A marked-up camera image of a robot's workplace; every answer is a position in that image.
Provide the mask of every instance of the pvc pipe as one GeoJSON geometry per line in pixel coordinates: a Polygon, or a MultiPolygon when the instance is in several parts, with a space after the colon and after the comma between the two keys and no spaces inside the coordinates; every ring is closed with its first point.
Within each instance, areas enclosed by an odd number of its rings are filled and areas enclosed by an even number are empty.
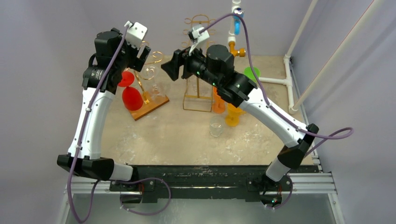
{"type": "Polygon", "coordinates": [[[300,107],[300,105],[304,102],[304,100],[307,99],[307,97],[310,95],[310,93],[314,90],[314,88],[318,84],[318,81],[326,73],[326,70],[329,68],[330,65],[332,65],[334,63],[335,58],[338,58],[339,56],[342,55],[343,49],[358,35],[359,30],[364,26],[364,24],[368,21],[368,19],[374,13],[375,9],[378,6],[380,6],[381,3],[383,3],[383,0],[374,0],[373,2],[371,2],[371,4],[366,9],[366,11],[360,17],[360,19],[355,23],[355,25],[352,27],[352,29],[349,31],[349,33],[346,35],[345,39],[341,42],[341,44],[338,46],[338,48],[335,50],[335,52],[330,56],[329,60],[326,62],[326,64],[323,66],[323,68],[319,71],[319,73],[316,75],[316,77],[313,79],[313,81],[309,84],[307,89],[300,96],[300,99],[298,99],[296,104],[292,107],[293,110],[297,110],[297,108],[300,107]]]}
{"type": "Polygon", "coordinates": [[[301,34],[302,34],[302,32],[303,32],[303,30],[305,28],[305,25],[307,25],[308,19],[311,16],[312,11],[315,8],[317,2],[318,2],[318,0],[312,0],[311,1],[310,6],[308,7],[307,13],[305,14],[305,16],[303,18],[303,21],[301,22],[301,25],[298,28],[296,35],[294,36],[293,42],[291,43],[291,45],[289,47],[289,50],[286,53],[286,55],[288,57],[291,56],[291,53],[293,52],[293,50],[294,50],[294,48],[295,48],[295,46],[297,44],[298,39],[300,39],[300,36],[301,36],[301,34]]]}
{"type": "MultiPolygon", "coordinates": [[[[240,7],[240,2],[241,2],[241,0],[233,0],[233,4],[232,4],[232,7],[231,7],[231,13],[234,12],[234,9],[240,7]]],[[[230,31],[228,32],[228,43],[230,43],[230,41],[235,39],[234,30],[235,30],[234,18],[231,16],[230,31]]]]}
{"type": "Polygon", "coordinates": [[[287,95],[289,98],[289,114],[296,114],[298,110],[294,110],[294,97],[293,97],[293,82],[291,80],[291,73],[290,73],[290,57],[286,56],[283,58],[283,63],[285,65],[285,70],[286,70],[286,79],[285,79],[285,85],[287,87],[287,95]]]}
{"type": "Polygon", "coordinates": [[[286,85],[285,79],[260,77],[259,80],[261,82],[265,82],[265,83],[275,83],[275,84],[286,85]]]}

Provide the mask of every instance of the orange glass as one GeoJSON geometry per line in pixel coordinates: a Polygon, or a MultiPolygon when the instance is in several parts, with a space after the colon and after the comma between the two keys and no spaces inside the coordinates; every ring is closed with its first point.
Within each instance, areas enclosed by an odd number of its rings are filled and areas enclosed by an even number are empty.
{"type": "Polygon", "coordinates": [[[214,103],[212,104],[212,110],[215,113],[223,113],[226,111],[226,103],[224,100],[221,99],[219,95],[217,95],[217,88],[213,87],[213,100],[214,103]]]}
{"type": "Polygon", "coordinates": [[[239,124],[239,116],[243,113],[243,110],[236,108],[232,104],[227,104],[227,111],[226,124],[231,127],[237,126],[239,124]]]}

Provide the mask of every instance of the lavender wall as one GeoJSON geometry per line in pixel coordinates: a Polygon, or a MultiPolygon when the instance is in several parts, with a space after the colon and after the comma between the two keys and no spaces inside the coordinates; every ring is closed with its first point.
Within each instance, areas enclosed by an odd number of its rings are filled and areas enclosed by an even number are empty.
{"type": "MultiPolygon", "coordinates": [[[[231,0],[81,0],[93,27],[100,32],[109,26],[138,21],[148,27],[146,40],[154,50],[172,54],[188,40],[182,34],[185,18],[206,14],[216,19],[231,10],[231,0]]],[[[242,0],[250,41],[255,55],[284,55],[298,30],[311,0],[242,0]]],[[[227,44],[230,19],[218,23],[211,40],[227,44]]],[[[244,35],[237,39],[245,47],[244,35]]]]}
{"type": "Polygon", "coordinates": [[[0,223],[53,224],[96,32],[76,0],[3,0],[0,30],[0,223]]]}
{"type": "MultiPolygon", "coordinates": [[[[396,220],[396,4],[375,1],[383,4],[304,103],[321,133],[345,126],[356,129],[352,137],[329,141],[318,151],[324,170],[333,173],[348,224],[396,220]]],[[[370,2],[320,3],[293,54],[302,91],[370,2]]]]}

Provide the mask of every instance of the small clear glass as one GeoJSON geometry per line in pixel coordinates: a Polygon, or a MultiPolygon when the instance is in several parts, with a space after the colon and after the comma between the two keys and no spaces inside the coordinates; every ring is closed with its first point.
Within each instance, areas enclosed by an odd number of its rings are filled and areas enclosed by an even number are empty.
{"type": "Polygon", "coordinates": [[[140,74],[144,80],[145,89],[151,96],[153,101],[161,101],[161,98],[165,97],[165,91],[162,83],[156,81],[158,75],[158,68],[156,66],[148,66],[140,74]]]}
{"type": "Polygon", "coordinates": [[[224,117],[214,116],[210,119],[210,134],[213,137],[219,137],[224,131],[224,117]]]}

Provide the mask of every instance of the work surface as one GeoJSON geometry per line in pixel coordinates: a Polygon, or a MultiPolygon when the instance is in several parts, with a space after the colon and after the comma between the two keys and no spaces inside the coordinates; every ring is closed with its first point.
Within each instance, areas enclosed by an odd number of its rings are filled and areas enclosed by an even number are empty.
{"type": "MultiPolygon", "coordinates": [[[[170,60],[165,56],[161,63],[170,60]]],[[[253,56],[253,65],[262,77],[285,78],[282,56],[253,56]]],[[[118,88],[105,123],[102,156],[119,163],[140,165],[268,165],[283,147],[279,138],[250,114],[243,114],[236,127],[226,125],[217,138],[209,134],[213,112],[183,110],[186,81],[173,82],[156,63],[156,80],[163,84],[170,102],[134,121],[122,102],[123,88],[118,88]]],[[[243,73],[247,58],[235,59],[235,70],[243,73]]],[[[211,86],[200,83],[203,94],[211,86]]],[[[263,83],[268,97],[287,111],[288,98],[284,85],[263,83]]],[[[133,86],[138,88],[137,81],[133,86]]],[[[301,112],[294,118],[303,121],[301,112]]],[[[303,164],[313,164],[310,156],[303,164]]]]}

